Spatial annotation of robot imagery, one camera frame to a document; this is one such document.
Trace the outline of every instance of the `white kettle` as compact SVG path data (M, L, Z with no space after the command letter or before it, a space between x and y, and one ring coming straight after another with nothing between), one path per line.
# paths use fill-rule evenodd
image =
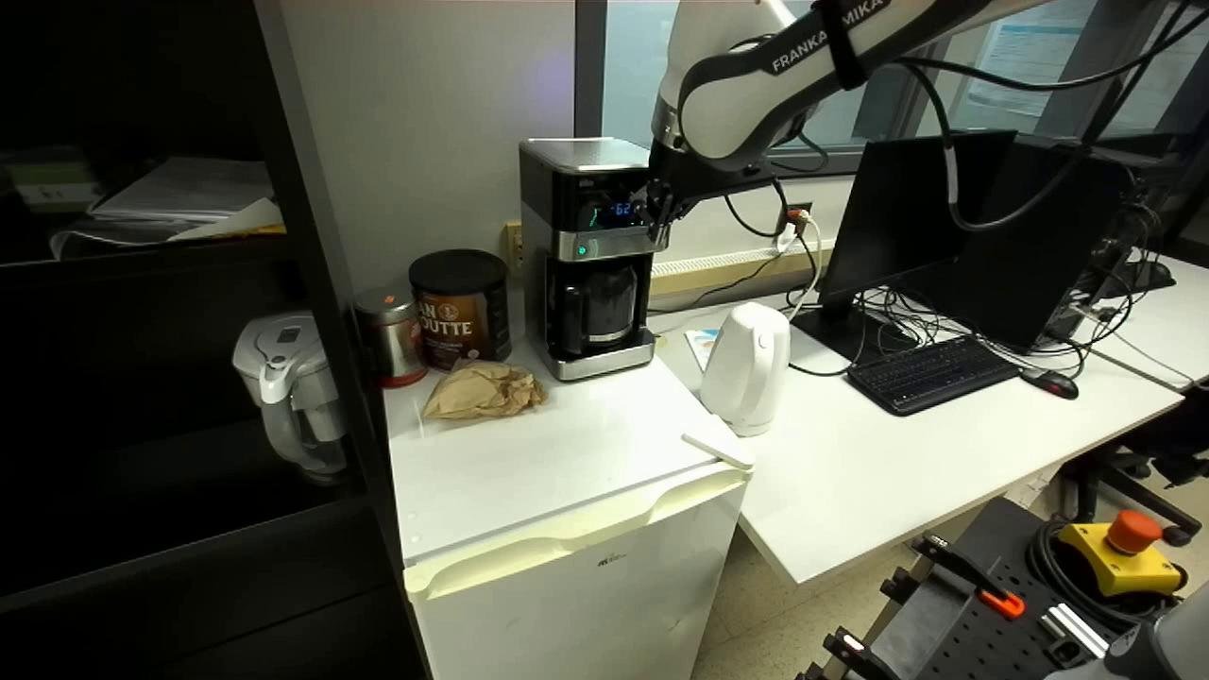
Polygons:
M269 447L310 478L342 471L342 410L310 310L254 319L229 356L254 394Z
M708 351L700 399L731 427L731 434L764 434L775 418L789 363L784 314L741 302Z

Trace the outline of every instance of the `floor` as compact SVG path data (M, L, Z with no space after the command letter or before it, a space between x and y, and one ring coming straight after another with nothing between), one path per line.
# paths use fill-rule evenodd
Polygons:
M1163 546L1177 565L1187 565L1191 586L1183 592L1191 592L1209 583L1209 478L1172 490L1161 485L1161 477L1148 478L1152 490L1163 490L1174 507L1206 521L1195 543ZM1011 499L1041 518L1059 501L1047 485ZM953 518L934 533L957 536L972 518L973 515ZM823 635L834 627L865 635L885 613L881 583L896 565L909 563L914 553L902 540L808 586L789 586L744 536L737 536L695 680L792 680L813 661L828 665Z

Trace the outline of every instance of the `black cabinet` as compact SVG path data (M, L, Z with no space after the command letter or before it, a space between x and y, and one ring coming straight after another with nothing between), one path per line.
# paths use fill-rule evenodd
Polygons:
M0 91L0 674L418 674L356 295L254 2L4 2ZM52 257L83 184L118 191L169 154L260 157L287 233ZM240 324L279 310L316 319L337 374L352 471L332 489L269 451L229 366Z

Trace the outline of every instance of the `black coffee maker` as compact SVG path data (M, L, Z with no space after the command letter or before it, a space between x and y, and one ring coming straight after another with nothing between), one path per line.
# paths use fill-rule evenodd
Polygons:
M525 324L559 382L644 366L651 261L669 246L644 218L644 149L613 136L521 142Z

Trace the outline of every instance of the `mini fridge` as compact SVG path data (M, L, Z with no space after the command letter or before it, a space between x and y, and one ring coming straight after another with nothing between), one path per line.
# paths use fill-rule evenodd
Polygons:
M687 680L746 467L652 360L556 384L537 410L423 427L387 394L404 592L433 680Z

